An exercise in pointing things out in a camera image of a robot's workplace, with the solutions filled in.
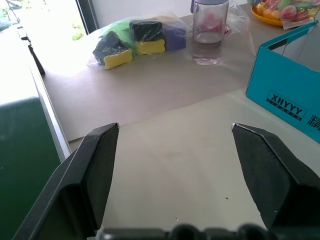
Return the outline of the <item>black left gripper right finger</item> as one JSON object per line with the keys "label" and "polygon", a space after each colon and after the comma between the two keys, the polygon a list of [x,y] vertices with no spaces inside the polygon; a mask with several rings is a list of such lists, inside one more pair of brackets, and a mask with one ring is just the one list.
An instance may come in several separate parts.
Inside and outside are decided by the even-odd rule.
{"label": "black left gripper right finger", "polygon": [[264,225],[320,227],[320,177],[275,134],[234,123],[242,174]]}

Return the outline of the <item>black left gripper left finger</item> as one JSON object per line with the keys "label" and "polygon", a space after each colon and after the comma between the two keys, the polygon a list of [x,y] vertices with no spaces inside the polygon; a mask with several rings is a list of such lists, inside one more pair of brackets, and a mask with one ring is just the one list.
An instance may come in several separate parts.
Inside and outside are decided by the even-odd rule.
{"label": "black left gripper left finger", "polygon": [[102,226],[119,124],[88,133],[53,172],[12,240],[87,240]]}

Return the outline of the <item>green conveyor belt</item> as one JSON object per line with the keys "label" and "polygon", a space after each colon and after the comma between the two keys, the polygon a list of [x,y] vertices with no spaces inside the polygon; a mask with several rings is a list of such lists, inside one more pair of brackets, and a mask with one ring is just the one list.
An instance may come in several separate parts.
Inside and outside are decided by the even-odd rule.
{"label": "green conveyor belt", "polygon": [[11,240],[60,158],[37,97],[0,106],[0,240]]}

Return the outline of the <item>teal cardboard box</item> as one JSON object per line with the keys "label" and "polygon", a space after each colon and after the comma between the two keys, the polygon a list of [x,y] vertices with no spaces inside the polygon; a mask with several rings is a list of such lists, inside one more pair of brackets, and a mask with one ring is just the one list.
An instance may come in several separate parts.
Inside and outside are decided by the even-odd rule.
{"label": "teal cardboard box", "polygon": [[245,94],[320,143],[320,23],[261,44]]}

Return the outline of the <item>brown paper table mat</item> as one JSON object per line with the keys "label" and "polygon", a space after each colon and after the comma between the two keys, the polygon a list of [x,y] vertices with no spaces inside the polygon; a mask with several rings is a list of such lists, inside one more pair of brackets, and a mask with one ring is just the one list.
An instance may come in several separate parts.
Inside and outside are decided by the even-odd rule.
{"label": "brown paper table mat", "polygon": [[250,18],[250,41],[227,36],[218,64],[200,66],[187,49],[147,57],[110,70],[87,66],[89,40],[61,42],[41,58],[44,83],[67,141],[100,126],[121,125],[243,89],[259,45],[285,30]]}

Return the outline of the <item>yellow and black sponge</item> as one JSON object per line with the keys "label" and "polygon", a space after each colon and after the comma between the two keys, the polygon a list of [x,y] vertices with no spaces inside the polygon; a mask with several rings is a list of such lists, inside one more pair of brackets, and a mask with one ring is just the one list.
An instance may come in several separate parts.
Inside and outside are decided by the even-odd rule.
{"label": "yellow and black sponge", "polygon": [[132,20],[129,24],[138,55],[166,51],[163,24],[156,20]]}
{"label": "yellow and black sponge", "polygon": [[105,69],[112,69],[133,60],[133,50],[127,47],[114,31],[100,37],[92,54]]}

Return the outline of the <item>clear bottle with purple lid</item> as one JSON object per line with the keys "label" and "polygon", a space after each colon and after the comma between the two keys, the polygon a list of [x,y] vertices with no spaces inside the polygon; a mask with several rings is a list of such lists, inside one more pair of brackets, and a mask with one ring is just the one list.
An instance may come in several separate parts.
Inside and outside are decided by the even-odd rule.
{"label": "clear bottle with purple lid", "polygon": [[221,58],[229,0],[191,0],[191,56],[200,66],[212,66]]}

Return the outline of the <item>clear plastic bag of sponges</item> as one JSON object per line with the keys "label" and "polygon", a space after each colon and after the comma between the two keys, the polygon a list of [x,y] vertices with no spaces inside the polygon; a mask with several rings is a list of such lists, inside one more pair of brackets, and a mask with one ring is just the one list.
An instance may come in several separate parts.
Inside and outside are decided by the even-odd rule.
{"label": "clear plastic bag of sponges", "polygon": [[132,16],[88,35],[87,66],[110,70],[183,50],[192,28],[173,13]]}

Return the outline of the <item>orange plate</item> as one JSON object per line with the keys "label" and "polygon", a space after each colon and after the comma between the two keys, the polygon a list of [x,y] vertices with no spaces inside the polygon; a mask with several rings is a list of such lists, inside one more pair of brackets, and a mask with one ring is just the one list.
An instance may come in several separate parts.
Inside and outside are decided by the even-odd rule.
{"label": "orange plate", "polygon": [[269,19],[269,18],[265,18],[263,16],[260,16],[258,14],[257,8],[255,6],[251,7],[251,12],[259,21],[261,21],[265,24],[277,26],[277,27],[283,27],[283,24],[280,20],[274,20],[274,19]]}

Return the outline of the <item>green sponge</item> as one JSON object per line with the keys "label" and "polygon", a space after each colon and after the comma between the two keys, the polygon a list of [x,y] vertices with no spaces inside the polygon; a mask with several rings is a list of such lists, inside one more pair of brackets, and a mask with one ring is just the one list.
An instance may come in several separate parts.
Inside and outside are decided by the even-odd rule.
{"label": "green sponge", "polygon": [[130,19],[125,18],[101,28],[99,38],[103,38],[109,32],[114,32],[128,49],[132,49],[132,55],[135,58],[137,56],[137,47],[130,28],[130,21]]}

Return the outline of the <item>bag of toy fruit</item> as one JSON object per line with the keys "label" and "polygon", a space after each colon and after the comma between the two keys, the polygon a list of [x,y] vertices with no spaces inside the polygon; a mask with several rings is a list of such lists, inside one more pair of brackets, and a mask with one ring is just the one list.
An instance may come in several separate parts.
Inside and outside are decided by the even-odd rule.
{"label": "bag of toy fruit", "polygon": [[283,29],[311,23],[320,12],[320,0],[246,0],[260,16],[282,22]]}

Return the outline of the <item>purple sponge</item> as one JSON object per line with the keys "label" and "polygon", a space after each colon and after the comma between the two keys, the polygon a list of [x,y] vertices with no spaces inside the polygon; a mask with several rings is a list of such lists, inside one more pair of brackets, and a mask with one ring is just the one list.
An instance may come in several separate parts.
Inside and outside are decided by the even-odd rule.
{"label": "purple sponge", "polygon": [[167,51],[177,51],[185,49],[186,41],[186,27],[179,24],[163,24],[162,32],[165,40],[165,49]]}

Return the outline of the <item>silver conveyor side rail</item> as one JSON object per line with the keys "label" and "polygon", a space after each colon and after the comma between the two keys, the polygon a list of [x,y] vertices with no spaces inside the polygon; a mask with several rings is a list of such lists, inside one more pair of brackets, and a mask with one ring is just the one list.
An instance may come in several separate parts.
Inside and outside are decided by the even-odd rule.
{"label": "silver conveyor side rail", "polygon": [[59,159],[61,162],[63,162],[71,154],[69,143],[60,125],[60,122],[58,120],[58,117],[56,115],[56,112],[54,110],[54,107],[52,105],[52,102],[50,100],[50,97],[48,95],[45,84],[43,82],[43,79],[41,77],[41,74],[37,66],[30,65],[29,68],[34,80],[35,87],[38,92],[38,96],[39,96],[39,99],[44,111],[44,115],[46,117],[49,129],[50,129]]}

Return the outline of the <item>black window frame post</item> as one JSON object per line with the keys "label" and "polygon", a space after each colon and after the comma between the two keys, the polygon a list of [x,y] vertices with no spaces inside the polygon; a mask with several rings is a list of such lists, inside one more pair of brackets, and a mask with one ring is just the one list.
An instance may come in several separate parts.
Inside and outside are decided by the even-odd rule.
{"label": "black window frame post", "polygon": [[85,32],[91,34],[99,29],[93,0],[75,0]]}

